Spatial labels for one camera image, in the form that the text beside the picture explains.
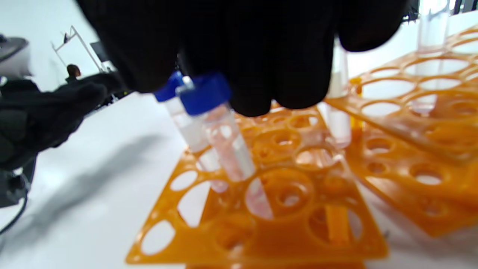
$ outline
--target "person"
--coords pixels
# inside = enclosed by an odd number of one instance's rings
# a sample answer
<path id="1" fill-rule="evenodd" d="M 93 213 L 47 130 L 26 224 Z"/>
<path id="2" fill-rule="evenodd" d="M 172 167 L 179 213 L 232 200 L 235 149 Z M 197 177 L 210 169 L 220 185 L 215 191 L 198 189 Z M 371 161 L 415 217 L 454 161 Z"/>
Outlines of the person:
<path id="1" fill-rule="evenodd" d="M 68 65 L 66 71 L 68 72 L 68 77 L 65 79 L 67 83 L 75 82 L 81 76 L 80 68 L 76 65 Z"/>
<path id="2" fill-rule="evenodd" d="M 397 31 L 408 5 L 408 0 L 76 1 L 118 70 L 114 81 L 126 87 L 105 86 L 103 79 L 111 78 L 99 74 L 61 86 L 71 91 L 18 103 L 21 113 L 0 120 L 15 123 L 24 136 L 12 139 L 0 130 L 0 169 L 21 166 L 66 141 L 110 88 L 157 91 L 174 71 L 178 52 L 187 56 L 185 71 L 192 78 L 212 71 L 226 76 L 237 113 L 264 115 L 272 100 L 289 109 L 313 106 L 328 91 L 334 39 L 350 52 L 376 48 Z M 0 112 L 6 108 L 11 104 L 0 100 Z"/>

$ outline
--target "blue screw cap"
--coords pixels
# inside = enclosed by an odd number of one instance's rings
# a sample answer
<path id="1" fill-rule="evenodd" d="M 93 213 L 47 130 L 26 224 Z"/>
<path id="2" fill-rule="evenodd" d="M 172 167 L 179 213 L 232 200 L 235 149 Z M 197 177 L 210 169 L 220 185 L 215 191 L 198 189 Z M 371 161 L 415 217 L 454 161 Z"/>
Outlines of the blue screw cap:
<path id="1" fill-rule="evenodd" d="M 186 112 L 191 116 L 211 111 L 231 98 L 232 91 L 221 73 L 206 74 L 193 78 L 192 81 L 192 89 L 177 93 Z"/>
<path id="2" fill-rule="evenodd" d="M 183 74 L 180 71 L 174 72 L 168 79 L 166 85 L 154 93 L 158 102 L 165 102 L 176 97 L 176 88 L 183 85 Z"/>

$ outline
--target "gloved hand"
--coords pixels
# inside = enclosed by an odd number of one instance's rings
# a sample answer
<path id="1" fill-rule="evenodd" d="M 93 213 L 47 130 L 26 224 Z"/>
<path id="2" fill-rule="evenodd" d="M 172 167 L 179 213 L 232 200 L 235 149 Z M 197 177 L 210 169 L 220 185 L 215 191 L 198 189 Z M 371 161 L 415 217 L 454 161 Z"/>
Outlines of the gloved hand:
<path id="1" fill-rule="evenodd" d="M 366 51 L 398 29 L 408 0 L 77 0 L 131 89 L 158 90 L 179 48 L 197 74 L 220 71 L 245 116 L 320 102 L 334 36 Z"/>
<path id="2" fill-rule="evenodd" d="M 17 169 L 39 152 L 65 142 L 86 114 L 122 87 L 114 75 L 99 74 L 54 92 L 22 89 L 21 94 L 0 98 L 0 169 Z"/>

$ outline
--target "orange plastic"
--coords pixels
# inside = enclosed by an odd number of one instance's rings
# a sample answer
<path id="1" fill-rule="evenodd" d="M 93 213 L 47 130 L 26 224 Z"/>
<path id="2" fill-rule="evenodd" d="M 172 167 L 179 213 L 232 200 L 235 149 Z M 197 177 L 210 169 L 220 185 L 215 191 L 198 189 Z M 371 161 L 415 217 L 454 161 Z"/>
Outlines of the orange plastic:
<path id="1" fill-rule="evenodd" d="M 473 28 L 466 33 L 476 31 L 478 30 Z M 406 55 L 360 76 L 361 83 L 355 84 L 347 96 L 328 99 L 326 102 L 424 151 L 458 164 L 473 163 L 478 157 L 477 55 L 466 54 L 456 48 L 471 42 L 475 44 L 477 40 L 466 38 L 462 33 L 450 39 L 448 46 L 450 52 L 443 56 L 417 58 L 415 54 Z M 417 71 L 418 64 L 420 68 L 424 68 L 424 65 L 431 66 L 431 63 L 437 60 L 444 66 L 444 69 L 441 69 L 442 73 L 436 72 L 438 75 L 425 76 L 426 73 Z M 384 70 L 393 75 L 380 77 L 375 75 Z M 437 79 L 455 80 L 458 84 L 445 90 L 425 88 L 427 82 Z M 356 93 L 356 88 L 384 80 L 408 81 L 414 84 L 414 88 L 408 93 L 390 99 L 367 100 Z M 413 102 L 423 100 L 423 97 L 438 100 L 428 115 L 418 114 L 412 109 Z M 375 106 L 377 103 L 395 105 L 399 109 L 384 116 L 365 112 L 371 105 Z"/>
<path id="2" fill-rule="evenodd" d="M 231 182 L 222 170 L 200 171 L 196 158 L 185 152 L 132 246 L 128 263 L 276 267 L 355 264 L 387 255 L 355 176 L 335 151 L 317 109 L 276 108 L 264 117 L 238 117 L 237 122 L 251 148 L 256 174 Z M 172 190 L 173 182 L 188 171 L 198 174 L 195 181 Z M 205 181 L 214 186 L 222 182 L 227 188 L 209 190 L 205 208 L 212 214 L 190 227 L 178 204 Z M 265 211 L 271 211 L 273 219 L 258 216 Z M 141 249 L 143 239 L 162 221 L 172 225 L 175 236 L 161 252 L 148 256 Z"/>
<path id="3" fill-rule="evenodd" d="M 363 176 L 364 185 L 427 234 L 441 236 L 478 223 L 476 196 L 467 198 L 474 206 L 463 204 L 457 193 L 453 193 L 454 199 L 444 197 L 453 196 L 446 190 L 452 189 L 454 182 L 467 181 L 467 167 L 450 165 L 370 126 L 355 130 L 354 137 L 360 138 L 346 154 L 351 169 Z M 443 181 L 425 185 L 414 177 L 419 173 Z"/>
<path id="4" fill-rule="evenodd" d="M 234 264 L 223 267 L 187 266 L 187 269 L 365 269 L 363 264 L 322 264 L 302 266 L 242 266 Z"/>

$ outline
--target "white surface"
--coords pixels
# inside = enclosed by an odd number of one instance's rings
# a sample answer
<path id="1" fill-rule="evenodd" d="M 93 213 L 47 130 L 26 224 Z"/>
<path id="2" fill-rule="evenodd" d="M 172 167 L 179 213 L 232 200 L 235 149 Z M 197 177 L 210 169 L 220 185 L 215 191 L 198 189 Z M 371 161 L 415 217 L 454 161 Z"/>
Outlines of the white surface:
<path id="1" fill-rule="evenodd" d="M 476 12 L 454 16 L 450 29 L 476 23 Z M 403 26 L 381 49 L 351 55 L 351 75 L 413 51 L 416 33 L 413 23 Z M 151 96 L 132 94 L 87 118 L 67 143 L 40 154 L 31 202 L 8 234 L 0 268 L 131 268 L 125 255 L 184 148 Z M 389 259 L 368 262 L 369 269 L 478 267 L 476 229 L 433 240 L 367 190 L 363 194 L 391 248 Z M 17 209 L 0 210 L 0 225 Z"/>

